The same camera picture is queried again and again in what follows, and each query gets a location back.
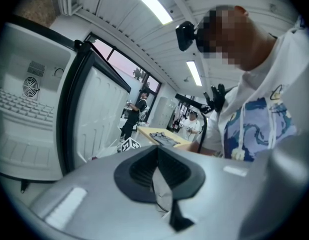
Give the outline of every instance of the person in white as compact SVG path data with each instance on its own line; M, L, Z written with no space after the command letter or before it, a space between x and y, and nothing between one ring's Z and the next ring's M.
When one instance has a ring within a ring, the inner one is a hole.
M187 119L181 120L181 129L179 131L180 137L190 142L194 140L195 135L200 131L200 122L197 117L197 113L191 111Z
M201 153L222 152L227 159L252 162L259 152L273 149L299 131L281 95L309 70L309 30L293 28L275 38L240 6L221 5L214 10L209 25L199 25L204 46L222 53L228 64L244 73L238 86L226 94L221 112L211 114ZM200 140L201 135L181 148L197 152Z

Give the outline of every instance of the person in black shirt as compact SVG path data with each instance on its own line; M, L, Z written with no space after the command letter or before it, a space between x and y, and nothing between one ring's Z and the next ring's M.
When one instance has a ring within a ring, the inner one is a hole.
M139 114L140 112L144 111L147 107L146 99L149 96L149 91L142 90L140 100L136 103L136 105L133 105L132 103L129 104L129 107L132 108L127 121L125 122L124 126L121 130L121 141L128 139L131 137L131 134L133 132L134 125L138 122Z

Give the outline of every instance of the blue dragon print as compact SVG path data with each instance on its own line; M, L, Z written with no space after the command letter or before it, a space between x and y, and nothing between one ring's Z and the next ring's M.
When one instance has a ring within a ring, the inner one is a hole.
M268 148L271 134L270 114L274 114L276 143L297 133L286 106L280 100L281 90L282 86L279 85L270 96L271 103L268 106L265 98L258 98L245 104L242 146L244 161L252 162L258 152ZM239 108L233 113L224 129L224 157L228 159L233 157L233 152L239 147L241 112L242 108Z

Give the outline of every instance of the ceiling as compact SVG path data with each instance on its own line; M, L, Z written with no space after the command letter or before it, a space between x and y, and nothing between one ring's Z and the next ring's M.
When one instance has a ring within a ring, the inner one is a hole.
M128 38L131 46L147 60L149 72L160 74L176 91L202 96L210 85L219 83L226 88L237 85L239 69L227 65L220 58L204 59L195 45L186 52L178 48L176 26L189 20L198 23L206 12L222 4L244 7L249 16L269 33L280 36L291 28L298 13L289 0L159 0L173 18L162 25L157 17L140 0L71 0L82 5L78 16L98 17L103 27L114 28L118 35ZM202 87L196 86L186 61L195 60L201 77Z

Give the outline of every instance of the black rubber cover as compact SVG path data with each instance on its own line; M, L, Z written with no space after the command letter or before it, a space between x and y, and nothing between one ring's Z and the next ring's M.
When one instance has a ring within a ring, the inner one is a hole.
M205 182L205 172L198 164L170 149L154 145L120 163L114 171L114 181L131 200L155 204L152 186L157 167L172 191L169 224L176 231L184 230L194 223L182 216L178 200L193 197Z

